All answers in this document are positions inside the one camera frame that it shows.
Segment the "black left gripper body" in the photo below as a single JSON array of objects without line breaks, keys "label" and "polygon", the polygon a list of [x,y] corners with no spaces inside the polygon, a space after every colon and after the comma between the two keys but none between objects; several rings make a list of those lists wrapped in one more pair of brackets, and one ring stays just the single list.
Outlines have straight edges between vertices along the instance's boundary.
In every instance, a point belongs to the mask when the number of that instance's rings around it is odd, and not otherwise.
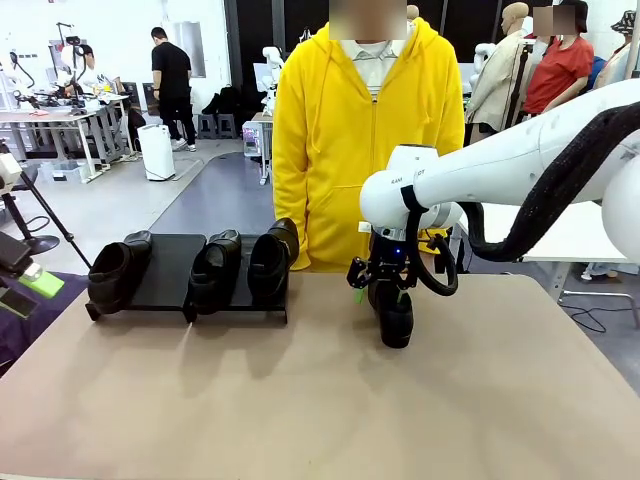
[{"label": "black left gripper body", "polygon": [[31,265],[30,247],[0,232],[0,265],[3,274],[23,274]]}]

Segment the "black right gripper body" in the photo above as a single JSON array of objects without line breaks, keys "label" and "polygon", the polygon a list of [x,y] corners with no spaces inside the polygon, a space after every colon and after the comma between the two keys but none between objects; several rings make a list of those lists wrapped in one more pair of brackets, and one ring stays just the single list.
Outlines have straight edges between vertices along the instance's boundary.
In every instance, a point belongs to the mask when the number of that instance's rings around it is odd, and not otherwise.
[{"label": "black right gripper body", "polygon": [[371,280],[415,280],[405,240],[371,237],[367,274]]}]

